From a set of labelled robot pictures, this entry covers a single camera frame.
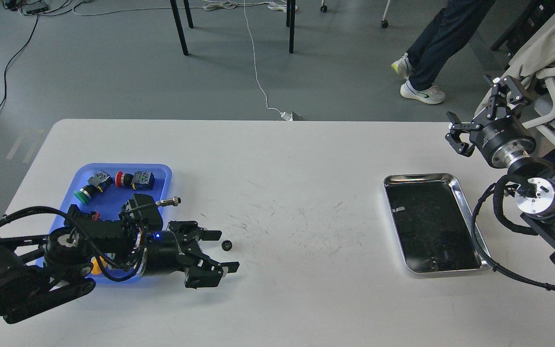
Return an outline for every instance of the concrete floor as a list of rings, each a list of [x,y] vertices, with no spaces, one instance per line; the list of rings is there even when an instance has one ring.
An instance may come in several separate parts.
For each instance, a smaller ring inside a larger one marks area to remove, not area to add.
[[[46,2],[53,8],[63,0]],[[284,13],[266,6],[246,13],[270,107],[294,110],[306,121],[447,121],[448,110],[472,116],[488,88],[482,75],[502,72],[509,60],[506,49],[491,52],[489,46],[527,2],[496,2],[469,46],[438,76],[447,100],[437,106],[399,96],[402,81],[390,64],[414,42],[442,0],[392,2],[387,29],[380,27],[385,1],[328,0],[328,13],[319,11],[317,0],[300,1],[295,54],[288,53]],[[191,0],[192,6],[201,4]],[[167,6],[166,0],[93,0],[77,12]],[[193,9],[192,17],[196,28],[185,27],[188,57],[181,53],[170,9],[39,19],[33,39],[7,73],[7,101],[0,110],[0,216],[60,119],[281,121],[279,112],[265,108],[256,85],[244,10]],[[6,63],[35,20],[3,9],[0,2],[0,101]],[[404,136],[417,141],[415,133]],[[83,134],[78,139],[83,141]]]

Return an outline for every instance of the person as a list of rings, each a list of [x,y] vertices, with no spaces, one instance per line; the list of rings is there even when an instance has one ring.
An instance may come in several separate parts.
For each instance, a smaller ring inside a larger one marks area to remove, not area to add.
[[[399,94],[430,105],[445,101],[445,93],[433,83],[447,60],[470,41],[494,2],[449,0],[406,53],[391,64],[407,80]]]

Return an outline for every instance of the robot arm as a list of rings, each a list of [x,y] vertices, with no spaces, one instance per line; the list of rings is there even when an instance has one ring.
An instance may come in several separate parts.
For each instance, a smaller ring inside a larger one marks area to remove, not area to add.
[[[542,158],[531,155],[535,140],[518,121],[522,106],[530,101],[526,90],[512,77],[497,81],[487,107],[470,123],[461,123],[455,114],[448,112],[451,127],[445,139],[458,154],[471,156],[477,148],[489,166],[507,169],[508,174],[487,192],[494,196],[496,218],[512,231],[540,235],[554,249],[550,259],[555,264],[555,149]],[[469,134],[469,143],[460,138],[465,133]],[[509,182],[518,186],[509,187]],[[505,193],[513,195],[522,211],[520,217],[528,227],[513,224],[504,217]],[[555,286],[544,284],[544,288],[555,290]]]
[[[218,286],[227,273],[237,272],[239,263],[214,261],[200,249],[198,241],[219,240],[221,231],[205,230],[194,221],[169,222],[167,230],[161,230],[157,207],[179,202],[154,202],[149,195],[134,194],[117,221],[82,213],[76,205],[68,213],[37,206],[4,216],[0,227],[41,213],[61,215],[66,222],[49,235],[0,238],[0,316],[17,323],[89,294],[95,288],[95,280],[87,277],[90,273],[125,281],[135,275],[181,271],[187,288]],[[38,248],[17,255],[20,246]],[[42,266],[27,265],[40,257]]]

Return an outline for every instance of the stainless steel tray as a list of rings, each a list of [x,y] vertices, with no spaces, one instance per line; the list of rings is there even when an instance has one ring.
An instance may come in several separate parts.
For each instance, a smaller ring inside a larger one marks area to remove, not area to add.
[[[486,270],[470,235],[471,209],[449,173],[392,175],[384,180],[404,262],[415,274]],[[475,226],[475,235],[487,246]]]

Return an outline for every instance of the shoe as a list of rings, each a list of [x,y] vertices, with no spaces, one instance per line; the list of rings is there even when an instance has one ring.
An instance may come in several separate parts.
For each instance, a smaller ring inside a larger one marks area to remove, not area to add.
[[[394,69],[395,73],[406,80],[414,73],[414,68],[410,64],[410,61],[408,61],[408,53],[404,53],[401,58],[391,64],[391,67]]]
[[[419,100],[421,103],[429,105],[440,104],[445,101],[445,93],[438,89],[438,86],[430,86],[426,90],[416,90],[406,81],[399,89],[399,94],[406,99]]]

